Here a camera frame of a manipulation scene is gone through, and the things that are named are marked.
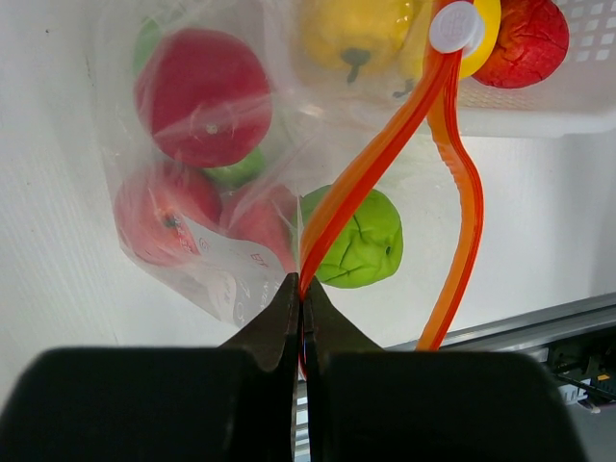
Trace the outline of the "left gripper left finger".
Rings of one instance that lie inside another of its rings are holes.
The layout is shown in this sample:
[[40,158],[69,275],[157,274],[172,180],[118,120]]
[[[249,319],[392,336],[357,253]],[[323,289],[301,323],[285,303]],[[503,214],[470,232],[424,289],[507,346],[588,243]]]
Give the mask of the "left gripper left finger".
[[41,353],[1,414],[5,461],[290,461],[298,278],[217,347]]

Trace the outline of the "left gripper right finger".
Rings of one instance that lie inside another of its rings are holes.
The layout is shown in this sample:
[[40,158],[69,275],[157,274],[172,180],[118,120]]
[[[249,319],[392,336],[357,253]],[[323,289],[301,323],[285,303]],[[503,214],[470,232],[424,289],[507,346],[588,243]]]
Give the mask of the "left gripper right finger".
[[302,304],[315,461],[582,461],[561,395],[531,357],[387,351],[313,282]]

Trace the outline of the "green lime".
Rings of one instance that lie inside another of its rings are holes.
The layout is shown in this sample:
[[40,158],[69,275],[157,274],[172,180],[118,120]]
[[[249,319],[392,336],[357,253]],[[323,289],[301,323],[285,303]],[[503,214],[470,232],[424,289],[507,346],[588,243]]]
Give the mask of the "green lime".
[[403,255],[400,215],[387,195],[369,192],[321,261],[323,285],[358,289],[393,276]]

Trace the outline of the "pink peach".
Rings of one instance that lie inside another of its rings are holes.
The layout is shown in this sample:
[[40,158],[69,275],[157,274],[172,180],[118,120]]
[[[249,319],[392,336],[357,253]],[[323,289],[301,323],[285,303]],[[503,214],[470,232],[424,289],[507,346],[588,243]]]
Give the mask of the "pink peach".
[[283,185],[267,190],[246,185],[224,202],[219,226],[229,238],[268,248],[285,272],[295,272],[290,224],[296,206],[296,197]]

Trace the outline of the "clear zip top bag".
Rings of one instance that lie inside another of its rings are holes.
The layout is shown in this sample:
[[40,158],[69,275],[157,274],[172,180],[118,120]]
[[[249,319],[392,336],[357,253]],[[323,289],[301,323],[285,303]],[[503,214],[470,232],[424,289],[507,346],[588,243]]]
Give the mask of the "clear zip top bag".
[[[428,39],[436,13],[454,1],[431,1],[422,77],[377,130],[331,124],[281,98],[264,61],[264,2],[97,2],[95,123],[113,213],[124,180],[161,161],[199,169],[222,208],[246,185],[288,188],[297,203],[295,272],[285,272],[268,248],[190,219],[198,253],[182,265],[146,263],[118,235],[120,247],[238,327],[294,274],[302,294],[320,283],[378,345],[415,339],[419,350],[435,350],[466,292],[484,224],[481,180],[458,130],[463,52],[442,54]],[[402,221],[398,271],[358,289],[323,285],[321,261],[373,189],[389,197]]]

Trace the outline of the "white zipper slider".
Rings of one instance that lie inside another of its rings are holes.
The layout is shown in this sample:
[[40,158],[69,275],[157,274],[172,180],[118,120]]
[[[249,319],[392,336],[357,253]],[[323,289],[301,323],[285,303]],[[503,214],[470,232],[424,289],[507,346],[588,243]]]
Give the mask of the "white zipper slider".
[[485,32],[485,22],[478,9],[470,2],[454,1],[436,13],[429,27],[428,39],[437,52],[462,51],[466,58],[478,49]]

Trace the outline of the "yellow pepper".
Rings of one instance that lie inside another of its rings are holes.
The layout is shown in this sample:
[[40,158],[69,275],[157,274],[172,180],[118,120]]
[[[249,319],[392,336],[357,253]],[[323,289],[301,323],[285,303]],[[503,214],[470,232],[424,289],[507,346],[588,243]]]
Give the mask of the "yellow pepper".
[[432,10],[431,1],[299,1],[294,71],[306,86],[338,87],[395,73],[402,98],[422,77]]

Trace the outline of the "white plastic basket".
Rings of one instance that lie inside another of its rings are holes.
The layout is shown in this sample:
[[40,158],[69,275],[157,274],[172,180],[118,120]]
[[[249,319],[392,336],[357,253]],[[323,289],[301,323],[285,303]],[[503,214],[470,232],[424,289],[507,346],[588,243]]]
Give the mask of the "white plastic basket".
[[[460,82],[458,127],[462,135],[558,138],[615,128],[615,4],[560,1],[570,43],[563,64],[546,80],[517,90],[497,89],[473,78]],[[353,85],[344,74],[314,65],[295,31],[296,3],[266,1],[264,61],[281,98],[292,109],[331,124],[382,128],[402,101],[394,68]]]

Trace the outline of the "red wrinkled fruit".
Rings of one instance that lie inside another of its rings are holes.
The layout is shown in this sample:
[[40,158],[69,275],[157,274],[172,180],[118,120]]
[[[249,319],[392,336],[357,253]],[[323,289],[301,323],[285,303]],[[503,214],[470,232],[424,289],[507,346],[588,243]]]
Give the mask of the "red wrinkled fruit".
[[502,1],[500,6],[495,47],[473,78],[506,90],[546,80],[568,53],[570,32],[563,12],[551,0]]

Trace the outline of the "yellow pear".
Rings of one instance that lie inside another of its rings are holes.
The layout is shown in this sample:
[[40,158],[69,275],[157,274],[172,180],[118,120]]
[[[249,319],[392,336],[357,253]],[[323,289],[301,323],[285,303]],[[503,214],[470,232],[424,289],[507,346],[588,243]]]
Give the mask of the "yellow pear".
[[488,60],[495,48],[501,25],[500,0],[474,0],[474,6],[484,24],[484,35],[477,49],[461,61],[459,79],[475,74]]

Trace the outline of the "aluminium mounting rail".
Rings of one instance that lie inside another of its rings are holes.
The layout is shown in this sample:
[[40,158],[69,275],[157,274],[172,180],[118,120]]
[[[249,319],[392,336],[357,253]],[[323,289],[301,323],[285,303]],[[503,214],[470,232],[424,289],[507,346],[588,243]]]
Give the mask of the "aluminium mounting rail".
[[602,295],[458,331],[438,352],[445,351],[524,354],[546,371],[565,409],[565,387],[581,390],[590,402],[610,403],[615,382],[601,382],[599,376],[615,373],[615,298]]

